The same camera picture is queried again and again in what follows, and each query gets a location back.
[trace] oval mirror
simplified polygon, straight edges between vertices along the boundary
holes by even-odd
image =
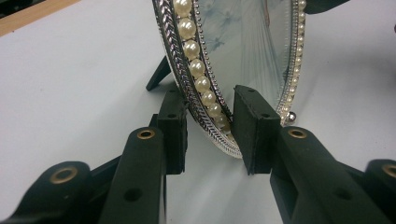
[[[190,112],[225,153],[233,88],[258,91],[288,122],[302,61],[305,0],[153,0],[166,56]]]

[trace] white surface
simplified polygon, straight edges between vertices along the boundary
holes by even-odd
[[[297,125],[361,170],[396,160],[395,9],[354,0],[307,17]],[[162,57],[150,1],[82,0],[0,37],[0,219],[51,165],[120,155],[172,82],[145,90]],[[247,176],[192,120],[186,165],[168,177],[168,223],[281,223],[268,175]]]

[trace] wooden edge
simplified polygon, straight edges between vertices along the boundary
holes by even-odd
[[[11,33],[22,26],[37,21],[79,1],[80,0],[46,0],[37,5],[4,17],[0,20],[0,36]]]

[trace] brass grommet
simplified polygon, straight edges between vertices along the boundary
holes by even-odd
[[[62,184],[73,179],[78,173],[78,169],[74,166],[67,166],[57,170],[52,174],[49,181],[52,184]]]
[[[299,129],[290,129],[288,133],[295,138],[306,138],[308,136],[306,135],[306,132]]]
[[[394,178],[396,178],[396,165],[393,164],[385,164],[382,166],[382,170],[387,174]]]
[[[150,139],[152,137],[154,137],[155,132],[150,130],[150,129],[146,129],[141,131],[140,133],[137,134],[137,137],[140,139]]]

